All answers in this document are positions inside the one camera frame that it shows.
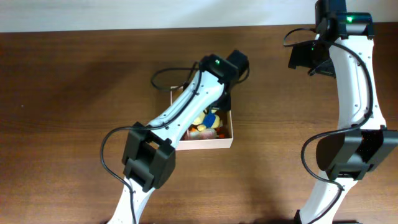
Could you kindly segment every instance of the table surface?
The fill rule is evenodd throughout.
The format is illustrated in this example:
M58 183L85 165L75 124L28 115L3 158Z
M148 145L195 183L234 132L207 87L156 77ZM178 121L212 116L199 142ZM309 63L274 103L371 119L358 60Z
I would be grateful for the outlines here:
M315 183L300 148L338 120L336 81L287 68L291 49L282 38L295 27L0 34L0 223L109 220L122 185L100 164L104 135L166 109L169 95L149 83L156 70L233 49L247 54L251 76L232 92L232 147L177 152L174 173L152 194L142 222L292 218ZM398 24L376 30L377 96L388 128L398 129ZM118 174L125 140L116 134L105 152ZM315 145L307 154L312 169ZM397 176L395 150L349 192L335 218L396 223Z

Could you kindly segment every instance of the robotic arm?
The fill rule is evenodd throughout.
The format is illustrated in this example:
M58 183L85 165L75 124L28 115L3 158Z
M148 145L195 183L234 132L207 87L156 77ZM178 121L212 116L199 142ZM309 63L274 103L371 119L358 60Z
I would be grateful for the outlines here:
M309 67L310 75L319 73L336 78L340 106L338 129L362 123L370 108L372 113L360 128L331 134L318 142L319 176L339 183L344 191L337 200L337 186L318 180L303 209L297 211L295 223L332 223L350 188L366 172L373 171L398 145L398 132L387 130L377 100L372 65L374 31L371 15L346 12L346 4L342 0L319 0L315 12L316 39L324 41L295 46L289 67ZM325 41L352 50L364 65L348 51L323 44ZM361 66L366 66L370 83Z
M227 59L213 54L204 57L199 71L172 106L146 127L136 123L131 128L122 162L125 165L124 180L134 190L133 209L137 223L151 193L171 176L175 167L175 148L184 132L209 106L230 110L229 93L248 68L247 57L237 50ZM134 224L131 209L130 191L124 186L108 223L131 223L133 220Z

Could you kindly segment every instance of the white wall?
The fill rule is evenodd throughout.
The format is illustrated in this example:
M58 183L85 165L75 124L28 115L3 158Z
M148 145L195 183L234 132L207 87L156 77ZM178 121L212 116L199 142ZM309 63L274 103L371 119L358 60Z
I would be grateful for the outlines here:
M316 0L0 0L0 32L313 24ZM398 0L347 0L375 22Z

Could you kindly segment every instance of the yellow and blue plush toy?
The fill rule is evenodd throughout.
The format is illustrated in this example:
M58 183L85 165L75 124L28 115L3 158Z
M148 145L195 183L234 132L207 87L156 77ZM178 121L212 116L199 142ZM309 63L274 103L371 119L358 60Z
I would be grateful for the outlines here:
M198 126L198 131L203 131L207 128L218 128L221 122L220 117L215 114L216 111L217 110L211 110L208 114L206 114L207 110L202 111L192 124Z

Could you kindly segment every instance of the cardboard box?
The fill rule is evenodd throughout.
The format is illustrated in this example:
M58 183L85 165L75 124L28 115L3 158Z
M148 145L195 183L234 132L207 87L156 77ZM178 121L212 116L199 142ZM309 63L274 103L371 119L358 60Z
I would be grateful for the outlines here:
M183 92L183 89L170 91L170 104ZM224 114L224 116L219 115L223 122L223 127L228 130L228 138L224 139L204 139L204 140L180 140L180 144L177 146L176 150L189 150L189 149L223 149L230 148L234 139L234 133L232 128L232 116L231 111Z

